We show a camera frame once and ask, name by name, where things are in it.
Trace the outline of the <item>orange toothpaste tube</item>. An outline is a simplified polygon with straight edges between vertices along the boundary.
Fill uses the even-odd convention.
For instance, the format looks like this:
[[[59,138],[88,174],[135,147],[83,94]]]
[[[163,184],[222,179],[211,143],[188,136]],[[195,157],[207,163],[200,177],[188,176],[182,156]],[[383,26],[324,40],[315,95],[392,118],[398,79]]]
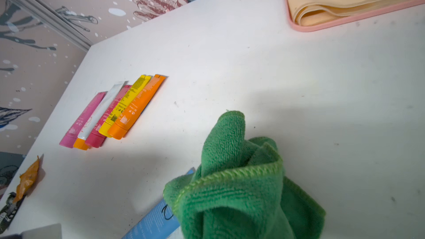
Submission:
[[[119,118],[108,130],[108,133],[114,139],[122,139],[126,133],[132,128],[138,120],[142,112],[145,110],[161,84],[167,77],[163,75],[155,75],[142,89],[142,91],[131,101],[125,108]]]

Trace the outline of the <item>yellow toothpaste tube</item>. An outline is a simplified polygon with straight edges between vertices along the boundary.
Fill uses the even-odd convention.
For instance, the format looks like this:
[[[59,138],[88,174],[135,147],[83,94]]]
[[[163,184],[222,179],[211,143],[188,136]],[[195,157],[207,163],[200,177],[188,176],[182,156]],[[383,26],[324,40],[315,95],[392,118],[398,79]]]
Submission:
[[[133,85],[125,85],[118,94],[113,104],[109,115],[104,120],[103,124],[99,127],[98,132],[108,138],[111,135],[108,133],[112,125],[117,121],[119,116],[124,112],[126,107],[134,100],[134,98],[142,91],[148,84],[152,77],[149,75],[141,75]]]

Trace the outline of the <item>green cleaning cloth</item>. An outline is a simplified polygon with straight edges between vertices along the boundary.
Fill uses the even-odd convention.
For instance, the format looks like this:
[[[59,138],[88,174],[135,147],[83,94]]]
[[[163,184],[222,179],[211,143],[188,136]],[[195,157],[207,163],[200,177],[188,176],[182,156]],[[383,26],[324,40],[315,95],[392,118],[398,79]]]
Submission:
[[[245,138],[245,116],[221,115],[192,175],[163,197],[187,239],[318,239],[325,210],[287,178],[275,141]]]

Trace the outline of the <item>red pink toothpaste tube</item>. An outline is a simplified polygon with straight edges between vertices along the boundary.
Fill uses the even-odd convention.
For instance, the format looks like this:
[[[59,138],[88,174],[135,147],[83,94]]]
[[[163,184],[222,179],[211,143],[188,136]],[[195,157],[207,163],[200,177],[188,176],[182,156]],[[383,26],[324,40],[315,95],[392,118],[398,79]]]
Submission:
[[[85,141],[86,145],[89,147],[98,148],[103,144],[107,136],[100,133],[100,128],[108,119],[109,115],[112,113],[117,104],[125,96],[130,87],[131,85],[123,85],[120,91],[112,99],[108,100],[106,105],[107,108],[101,112],[101,115],[98,118],[94,128],[91,130],[91,133]]]

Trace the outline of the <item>blue toothpaste tube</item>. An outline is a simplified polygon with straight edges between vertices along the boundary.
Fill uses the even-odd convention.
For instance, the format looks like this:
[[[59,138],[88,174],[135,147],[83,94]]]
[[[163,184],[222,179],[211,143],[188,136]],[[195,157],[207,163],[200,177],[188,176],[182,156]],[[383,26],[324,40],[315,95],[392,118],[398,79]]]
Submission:
[[[180,223],[162,199],[123,239],[183,239]]]

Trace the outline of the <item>white toothpaste tube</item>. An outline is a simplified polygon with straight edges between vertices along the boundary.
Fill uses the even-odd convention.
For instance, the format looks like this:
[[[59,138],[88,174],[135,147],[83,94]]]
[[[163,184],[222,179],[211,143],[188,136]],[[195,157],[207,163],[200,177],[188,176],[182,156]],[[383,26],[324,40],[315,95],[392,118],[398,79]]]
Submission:
[[[114,86],[106,93],[104,98],[98,104],[95,111],[90,116],[82,130],[79,132],[77,136],[77,140],[74,143],[74,148],[87,150],[89,147],[86,145],[86,140],[91,134],[92,130],[95,128],[99,119],[103,116],[104,112],[108,109],[109,105],[113,102],[114,98],[118,95],[120,90],[124,85],[126,85],[128,81],[119,81],[115,83]]]

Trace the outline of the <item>magenta toothpaste tube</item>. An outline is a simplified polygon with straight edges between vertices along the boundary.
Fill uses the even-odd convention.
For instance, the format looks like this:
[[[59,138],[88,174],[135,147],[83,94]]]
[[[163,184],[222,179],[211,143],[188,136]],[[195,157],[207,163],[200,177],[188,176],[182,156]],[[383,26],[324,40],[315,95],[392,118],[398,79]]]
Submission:
[[[77,118],[77,120],[74,122],[74,124],[68,129],[65,136],[60,141],[59,145],[66,147],[66,148],[73,148],[74,143],[77,140],[77,136],[80,133],[80,131],[83,129],[84,125],[88,121],[88,119],[91,117],[99,103],[102,101],[102,99],[105,97],[106,91],[100,92],[95,95],[95,97],[89,102],[89,104],[85,107],[83,112],[80,114],[80,116]]]

